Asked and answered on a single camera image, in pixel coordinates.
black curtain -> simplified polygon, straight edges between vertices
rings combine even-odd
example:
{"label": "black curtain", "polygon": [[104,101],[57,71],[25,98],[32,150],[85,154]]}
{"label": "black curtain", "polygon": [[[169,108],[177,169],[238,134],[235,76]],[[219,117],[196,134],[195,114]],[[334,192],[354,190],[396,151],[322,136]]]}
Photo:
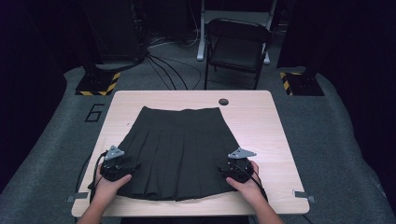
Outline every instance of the black curtain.
{"label": "black curtain", "polygon": [[0,125],[0,191],[46,128],[66,88],[64,73],[81,66],[67,37],[73,18],[88,54],[100,62],[78,1],[14,0],[0,3],[0,62],[3,81]]}
{"label": "black curtain", "polygon": [[[309,66],[313,58],[324,57],[316,64],[318,71],[337,89],[361,154],[396,213],[396,2],[345,2],[297,1],[277,66]],[[330,18],[345,9],[330,50],[317,51],[325,35],[331,35]]]}

black skirt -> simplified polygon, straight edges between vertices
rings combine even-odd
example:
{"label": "black skirt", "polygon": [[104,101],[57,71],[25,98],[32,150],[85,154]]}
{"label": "black skirt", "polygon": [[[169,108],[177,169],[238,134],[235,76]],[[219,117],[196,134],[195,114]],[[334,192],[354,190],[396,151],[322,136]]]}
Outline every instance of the black skirt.
{"label": "black skirt", "polygon": [[181,201],[232,191],[218,171],[238,143],[219,108],[168,111],[143,107],[120,143],[141,162],[118,195]]}

hand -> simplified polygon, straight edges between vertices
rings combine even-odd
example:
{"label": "hand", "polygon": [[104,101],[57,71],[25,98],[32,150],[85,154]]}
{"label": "hand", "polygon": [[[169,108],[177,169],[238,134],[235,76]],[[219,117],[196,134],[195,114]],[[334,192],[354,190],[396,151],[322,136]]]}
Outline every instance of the hand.
{"label": "hand", "polygon": [[111,182],[100,175],[101,167],[102,164],[100,164],[96,170],[96,192],[92,203],[106,209],[116,196],[117,190],[128,183],[128,181],[132,179],[132,176],[126,175],[117,181]]}
{"label": "hand", "polygon": [[[259,174],[259,166],[254,161],[250,161],[251,165],[253,166],[253,173],[252,177],[260,183],[260,179],[257,176]],[[227,177],[226,181],[237,189],[239,192],[242,193],[242,196],[245,200],[250,203],[250,205],[255,205],[256,203],[261,203],[264,197],[262,196],[262,192],[260,191],[259,187],[252,179],[249,179],[246,183],[239,183],[234,179]]]}

forearm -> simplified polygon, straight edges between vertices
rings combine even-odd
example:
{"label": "forearm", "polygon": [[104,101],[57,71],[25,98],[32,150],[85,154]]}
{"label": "forearm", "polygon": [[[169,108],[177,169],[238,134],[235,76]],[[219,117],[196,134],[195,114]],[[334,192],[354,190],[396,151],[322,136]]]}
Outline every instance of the forearm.
{"label": "forearm", "polygon": [[102,215],[106,208],[94,202],[87,208],[82,217],[79,219],[78,224],[99,224],[101,223]]}
{"label": "forearm", "polygon": [[277,215],[274,209],[264,198],[260,198],[250,204],[256,213],[260,224],[277,224],[283,223],[283,220]]}

gray carpet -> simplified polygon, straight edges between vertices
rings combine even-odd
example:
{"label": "gray carpet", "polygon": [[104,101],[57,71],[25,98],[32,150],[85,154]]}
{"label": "gray carpet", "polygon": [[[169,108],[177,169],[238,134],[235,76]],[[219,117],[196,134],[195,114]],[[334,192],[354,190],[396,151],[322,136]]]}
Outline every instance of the gray carpet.
{"label": "gray carpet", "polygon": [[[364,162],[344,105],[332,84],[318,76],[324,97],[288,96],[279,73],[302,68],[276,69],[283,34],[275,35],[270,48],[271,64],[264,66],[259,90],[273,94],[305,191],[314,195],[306,214],[313,223],[396,223],[375,172]],[[198,45],[161,45],[149,51],[195,66],[202,72],[196,90],[204,86],[205,63],[197,62]],[[168,61],[183,76],[189,89],[200,74],[192,67]],[[119,64],[108,64],[115,67]],[[67,72],[67,90],[47,129],[0,196],[1,223],[72,223],[71,203],[64,200],[75,190],[79,170],[91,154],[114,94],[76,96],[75,87],[84,75],[82,68]],[[168,78],[161,72],[168,87]],[[171,74],[178,90],[182,82]],[[210,90],[234,87],[209,83]],[[122,72],[115,91],[167,90],[145,60]],[[98,122],[84,122],[93,104],[103,113]],[[286,223],[308,223],[302,216],[282,216]],[[103,223],[118,223],[104,218]]]}

